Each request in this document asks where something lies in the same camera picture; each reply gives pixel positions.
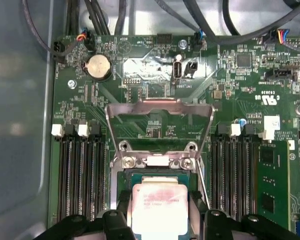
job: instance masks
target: screw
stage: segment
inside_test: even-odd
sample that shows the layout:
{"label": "screw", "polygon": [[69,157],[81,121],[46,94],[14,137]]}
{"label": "screw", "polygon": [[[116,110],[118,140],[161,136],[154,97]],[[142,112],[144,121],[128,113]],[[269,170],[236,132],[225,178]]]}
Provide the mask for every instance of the screw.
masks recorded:
{"label": "screw", "polygon": [[259,219],[256,216],[249,216],[248,219],[255,223],[259,221]]}
{"label": "screw", "polygon": [[75,89],[76,86],[77,86],[77,82],[76,82],[75,80],[69,80],[69,81],[68,81],[68,87],[69,87],[70,89]]}
{"label": "screw", "polygon": [[191,161],[191,159],[189,159],[189,158],[183,159],[182,162],[181,162],[181,167],[183,169],[190,169],[190,168],[192,168],[192,161]]}
{"label": "screw", "polygon": [[135,165],[135,161],[133,160],[132,157],[130,156],[127,156],[123,159],[123,165],[126,167],[126,168],[133,168],[133,166]]}
{"label": "screw", "polygon": [[188,42],[187,42],[187,40],[181,39],[181,40],[179,41],[179,43],[178,43],[178,47],[179,47],[181,50],[187,49],[187,47],[188,47]]}
{"label": "screw", "polygon": [[214,215],[214,216],[220,216],[220,212],[219,211],[215,211],[215,210],[212,211],[211,214]]}

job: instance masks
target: usb port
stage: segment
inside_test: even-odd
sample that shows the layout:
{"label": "usb port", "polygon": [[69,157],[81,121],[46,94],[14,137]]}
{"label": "usb port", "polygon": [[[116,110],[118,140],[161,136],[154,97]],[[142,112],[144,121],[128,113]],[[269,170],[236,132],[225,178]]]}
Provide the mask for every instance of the usb port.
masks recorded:
{"label": "usb port", "polygon": [[172,76],[175,79],[179,79],[182,77],[182,64],[180,61],[173,62]]}

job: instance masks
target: white dimm latch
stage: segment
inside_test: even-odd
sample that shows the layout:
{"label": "white dimm latch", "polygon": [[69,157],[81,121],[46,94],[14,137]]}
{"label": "white dimm latch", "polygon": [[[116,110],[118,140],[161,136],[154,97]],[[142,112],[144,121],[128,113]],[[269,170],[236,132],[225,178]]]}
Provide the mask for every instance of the white dimm latch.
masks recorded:
{"label": "white dimm latch", "polygon": [[89,126],[86,124],[79,124],[78,135],[83,138],[89,137]]}
{"label": "white dimm latch", "polygon": [[240,134],[241,134],[240,124],[238,124],[238,123],[231,124],[229,135],[231,137],[237,137],[237,136],[240,136]]}
{"label": "white dimm latch", "polygon": [[52,124],[51,135],[55,137],[63,137],[65,134],[64,127],[61,124]]}

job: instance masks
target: wire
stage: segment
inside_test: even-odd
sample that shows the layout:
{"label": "wire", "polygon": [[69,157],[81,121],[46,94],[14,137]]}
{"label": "wire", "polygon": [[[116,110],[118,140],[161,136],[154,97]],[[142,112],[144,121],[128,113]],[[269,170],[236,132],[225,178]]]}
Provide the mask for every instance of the wire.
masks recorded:
{"label": "wire", "polygon": [[103,32],[102,32],[101,27],[100,27],[100,22],[99,22],[99,20],[96,16],[96,13],[94,12],[94,10],[92,8],[90,0],[84,0],[84,3],[85,3],[85,6],[86,6],[86,9],[89,12],[89,15],[90,15],[95,33],[97,35],[103,35]]}
{"label": "wire", "polygon": [[87,35],[84,33],[81,33],[78,36],[76,36],[77,41],[81,41],[81,40],[85,40],[85,39],[87,39]]}
{"label": "wire", "polygon": [[300,2],[296,0],[283,0],[283,2],[291,9],[295,9],[300,5]]}
{"label": "wire", "polygon": [[66,0],[66,20],[65,20],[66,35],[71,35],[71,9],[72,9],[72,0]]}
{"label": "wire", "polygon": [[93,11],[96,13],[99,22],[100,22],[100,26],[101,26],[101,30],[103,31],[104,35],[111,35],[107,22],[106,22],[106,18],[104,13],[102,12],[102,9],[98,3],[98,0],[91,0],[91,5],[92,5],[92,9]]}
{"label": "wire", "polygon": [[200,11],[200,8],[196,0],[183,0],[183,3],[188,9],[189,13],[192,15],[193,19],[200,26],[201,30],[206,34],[206,36],[219,45],[240,44],[242,42],[249,41],[253,38],[257,38],[273,29],[279,28],[280,26],[286,24],[287,22],[291,21],[295,16],[300,14],[300,5],[299,5],[296,9],[292,10],[282,18],[278,19],[272,24],[265,26],[257,31],[245,35],[241,35],[241,36],[217,37],[212,31],[212,29],[210,28],[210,26],[208,25],[205,17],[202,15],[202,12]]}
{"label": "wire", "polygon": [[54,51],[53,49],[51,49],[48,45],[45,44],[45,42],[41,39],[35,25],[34,22],[32,21],[31,15],[30,15],[30,11],[29,11],[29,7],[28,7],[28,0],[22,0],[22,8],[23,8],[23,12],[24,12],[24,16],[25,16],[25,20],[26,23],[28,24],[31,33],[33,34],[33,36],[35,37],[36,41],[41,45],[41,47],[43,47],[46,51],[48,51],[49,53],[55,55],[55,56],[59,56],[59,57],[64,57],[66,55],[68,55],[69,53],[72,52],[72,50],[77,46],[78,41],[74,41],[72,43],[70,43],[70,45],[68,46],[68,48],[65,49],[65,51],[59,52],[59,51]]}
{"label": "wire", "polygon": [[127,12],[127,0],[119,0],[118,20],[116,21],[114,35],[121,35],[124,30]]}
{"label": "wire", "polygon": [[71,31],[72,31],[72,35],[77,35],[78,30],[79,30],[78,0],[72,0],[72,4],[71,4]]}
{"label": "wire", "polygon": [[289,29],[285,30],[284,34],[283,34],[283,42],[285,42],[287,40],[287,35],[290,32]]}
{"label": "wire", "polygon": [[200,29],[193,25],[188,20],[184,19],[181,15],[179,15],[176,11],[174,11],[171,7],[168,6],[163,0],[154,0],[160,8],[162,8],[167,14],[171,15],[175,19],[179,20],[181,23],[189,27],[190,29],[198,32]]}
{"label": "wire", "polygon": [[240,33],[236,29],[234,23],[231,20],[230,17],[230,9],[229,9],[229,0],[222,0],[222,15],[223,15],[223,20],[224,23],[233,36],[239,36]]}
{"label": "wire", "polygon": [[281,39],[281,32],[280,32],[280,30],[277,31],[277,34],[278,34],[279,43],[283,44],[282,39]]}

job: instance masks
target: cable connector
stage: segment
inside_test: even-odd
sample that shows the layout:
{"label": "cable connector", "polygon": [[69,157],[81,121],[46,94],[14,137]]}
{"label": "cable connector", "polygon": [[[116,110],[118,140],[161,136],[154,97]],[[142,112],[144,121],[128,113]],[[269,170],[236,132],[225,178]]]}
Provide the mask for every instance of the cable connector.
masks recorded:
{"label": "cable connector", "polygon": [[262,37],[262,43],[267,44],[283,44],[286,42],[289,29],[276,29],[269,31]]}
{"label": "cable connector", "polygon": [[266,35],[262,36],[262,44],[278,44],[279,38],[277,34],[277,30],[271,30]]}

